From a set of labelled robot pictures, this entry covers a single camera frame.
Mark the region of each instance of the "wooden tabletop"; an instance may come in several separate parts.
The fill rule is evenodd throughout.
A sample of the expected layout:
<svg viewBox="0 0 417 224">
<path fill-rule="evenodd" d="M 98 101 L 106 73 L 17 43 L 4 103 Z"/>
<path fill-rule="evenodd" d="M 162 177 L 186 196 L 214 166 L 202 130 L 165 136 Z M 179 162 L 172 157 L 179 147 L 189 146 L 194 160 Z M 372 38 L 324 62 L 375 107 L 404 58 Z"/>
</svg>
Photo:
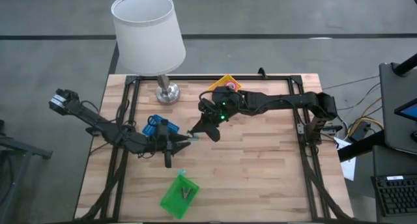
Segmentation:
<svg viewBox="0 0 417 224">
<path fill-rule="evenodd" d="M 317 74 L 301 76 L 306 92 L 321 92 Z M 115 117 L 125 77 L 109 76 L 100 112 L 107 119 Z M 155 96 L 157 83 L 141 81 L 135 117 L 138 132 L 146 125 L 148 116 L 153 114 L 178 125 L 182 134 L 199 120 L 198 96 L 213 81 L 175 83 L 181 90 L 180 100 L 175 105 L 164 106 Z M 239 83 L 243 90 L 288 94 L 286 81 Z M 254 117 L 235 115 L 229 122 L 222 123 L 219 131 L 222 138 L 217 143 L 200 133 L 198 141 L 192 141 L 173 157 L 171 169 L 164 167 L 162 153 L 151 159 L 138 159 L 130 154 L 119 221 L 311 220 L 292 110 L 268 111 Z M 102 138 L 96 138 L 92 149 L 104 143 Z M 319 148 L 324 185 L 343 211 L 352 216 L 336 148 L 330 142 L 324 142 Z M 90 156 L 76 217 L 86 213 L 104 189 L 110 155 L 111 146 L 108 145 Z M 199 194 L 181 220 L 160 206 L 162 197 L 177 177 L 178 169 L 185 169 L 186 176 L 200 187 Z M 321 213 L 318 197 L 315 190 L 317 208 Z"/>
</svg>

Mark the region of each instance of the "gray floor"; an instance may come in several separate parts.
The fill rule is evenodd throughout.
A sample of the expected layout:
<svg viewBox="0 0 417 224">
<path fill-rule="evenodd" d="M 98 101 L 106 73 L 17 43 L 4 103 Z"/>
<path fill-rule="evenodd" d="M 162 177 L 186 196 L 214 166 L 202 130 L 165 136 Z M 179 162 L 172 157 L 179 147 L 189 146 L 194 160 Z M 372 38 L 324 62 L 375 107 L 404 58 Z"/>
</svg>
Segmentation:
<svg viewBox="0 0 417 224">
<path fill-rule="evenodd" d="M 114 0 L 0 0 L 0 35 L 111 35 Z M 416 33 L 413 0 L 174 0 L 184 34 Z M 187 40 L 187 58 L 174 73 L 319 73 L 323 87 L 378 74 L 378 64 L 401 62 L 417 39 Z M 79 92 L 100 105 L 115 41 L 0 41 L 0 119 L 20 141 L 52 149 L 35 158 L 22 190 L 16 223 L 72 218 L 91 137 L 74 117 L 48 109 L 55 89 Z M 116 73 L 129 73 L 118 66 Z M 338 107 L 359 101 L 371 79 L 328 89 Z M 351 122 L 379 97 L 374 92 L 346 118 Z M 346 111 L 339 113 L 342 117 Z M 381 112 L 373 115 L 382 120 Z M 369 176 L 372 157 L 358 160 L 347 181 L 356 217 L 375 220 Z"/>
</svg>

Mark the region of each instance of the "lamp base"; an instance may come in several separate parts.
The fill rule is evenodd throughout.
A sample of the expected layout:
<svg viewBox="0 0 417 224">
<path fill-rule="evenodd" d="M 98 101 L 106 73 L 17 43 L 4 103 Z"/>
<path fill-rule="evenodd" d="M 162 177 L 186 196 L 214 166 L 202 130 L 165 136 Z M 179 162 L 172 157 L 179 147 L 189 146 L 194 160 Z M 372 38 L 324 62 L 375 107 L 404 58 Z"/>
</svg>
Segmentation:
<svg viewBox="0 0 417 224">
<path fill-rule="evenodd" d="M 158 87 L 156 89 L 156 98 L 163 105 L 175 104 L 180 99 L 180 89 L 175 83 L 170 83 L 166 90 Z"/>
</svg>

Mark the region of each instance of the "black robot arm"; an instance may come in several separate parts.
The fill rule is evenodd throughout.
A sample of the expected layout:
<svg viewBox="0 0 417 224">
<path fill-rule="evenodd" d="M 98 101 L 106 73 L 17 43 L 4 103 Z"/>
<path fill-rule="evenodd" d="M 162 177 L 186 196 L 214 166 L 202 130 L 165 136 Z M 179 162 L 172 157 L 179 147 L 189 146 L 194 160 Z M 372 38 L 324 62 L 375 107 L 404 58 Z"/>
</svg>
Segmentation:
<svg viewBox="0 0 417 224">
<path fill-rule="evenodd" d="M 123 124 L 122 119 L 119 120 L 118 117 L 116 119 L 119 122 L 109 121 L 85 107 L 74 91 L 58 89 L 49 106 L 61 115 L 74 115 L 91 126 L 86 129 L 88 133 L 94 135 L 94 132 L 100 132 L 106 142 L 115 147 L 125 148 L 132 154 L 142 157 L 144 153 L 163 152 L 166 167 L 171 167 L 171 156 L 190 145 L 190 142 L 181 142 L 186 141 L 187 136 L 168 130 L 167 120 L 162 120 L 156 126 L 154 134 L 147 137 L 136 132 L 133 126 Z"/>
<path fill-rule="evenodd" d="M 212 92 L 212 102 L 201 98 L 201 95 L 207 92 Z M 307 131 L 306 140 L 320 143 L 320 131 L 324 124 L 338 115 L 334 98 L 325 93 L 269 96 L 261 92 L 235 92 L 228 87 L 216 87 L 214 91 L 207 92 L 200 95 L 198 106 L 201 118 L 189 133 L 205 132 L 213 141 L 220 140 L 220 132 L 217 129 L 219 124 L 228 121 L 237 113 L 254 116 L 268 110 L 307 108 L 315 117 L 310 124 L 303 126 L 303 130 Z"/>
</svg>

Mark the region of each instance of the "green container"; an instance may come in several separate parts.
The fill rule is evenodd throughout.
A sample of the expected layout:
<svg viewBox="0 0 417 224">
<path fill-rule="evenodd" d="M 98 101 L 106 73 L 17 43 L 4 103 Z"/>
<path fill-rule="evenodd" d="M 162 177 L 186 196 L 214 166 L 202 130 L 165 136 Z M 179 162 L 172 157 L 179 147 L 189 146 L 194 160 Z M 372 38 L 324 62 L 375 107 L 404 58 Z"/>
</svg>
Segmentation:
<svg viewBox="0 0 417 224">
<path fill-rule="evenodd" d="M 182 188 L 187 191 L 189 188 L 192 190 L 189 192 L 186 199 L 182 196 Z M 197 184 L 191 182 L 186 177 L 178 175 L 174 180 L 171 187 L 168 189 L 164 198 L 161 200 L 162 208 L 165 208 L 174 217 L 181 219 L 190 207 L 191 202 L 197 195 L 200 187 Z"/>
</svg>

